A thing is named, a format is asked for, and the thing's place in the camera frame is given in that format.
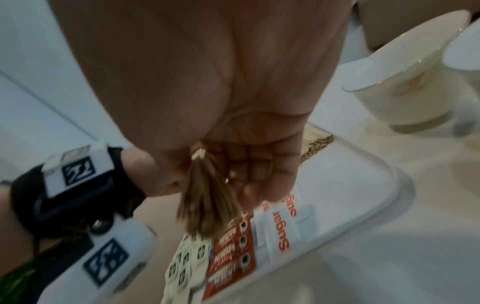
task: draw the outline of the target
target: white bowl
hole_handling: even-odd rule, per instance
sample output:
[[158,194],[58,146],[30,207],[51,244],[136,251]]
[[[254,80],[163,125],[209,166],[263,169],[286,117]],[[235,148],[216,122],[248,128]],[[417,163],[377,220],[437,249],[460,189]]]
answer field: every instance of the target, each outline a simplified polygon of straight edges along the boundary
[[469,21],[468,11],[455,11],[413,28],[373,53],[345,79],[343,89],[390,125],[418,124],[447,113],[459,86],[455,74],[442,69],[442,54]]
[[448,46],[443,65],[460,74],[480,96],[480,20]]

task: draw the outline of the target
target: human palm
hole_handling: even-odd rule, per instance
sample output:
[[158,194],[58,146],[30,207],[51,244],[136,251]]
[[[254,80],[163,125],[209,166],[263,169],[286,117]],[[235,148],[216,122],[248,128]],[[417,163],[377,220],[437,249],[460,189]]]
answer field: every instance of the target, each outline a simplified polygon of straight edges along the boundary
[[350,1],[50,3],[99,100],[160,168],[202,141],[246,208],[290,190]]

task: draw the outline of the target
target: white table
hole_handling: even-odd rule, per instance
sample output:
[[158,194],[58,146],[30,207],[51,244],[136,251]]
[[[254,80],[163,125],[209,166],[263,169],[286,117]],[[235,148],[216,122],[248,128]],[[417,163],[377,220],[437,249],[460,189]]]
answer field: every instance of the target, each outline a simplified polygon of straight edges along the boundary
[[[338,67],[310,121],[396,164],[401,196],[229,303],[480,302],[480,103],[465,90],[449,121],[411,134],[394,132],[341,89],[345,75],[361,64]],[[137,215],[159,232],[161,248],[122,303],[158,303],[162,296],[181,227],[173,228],[178,197],[156,200]]]

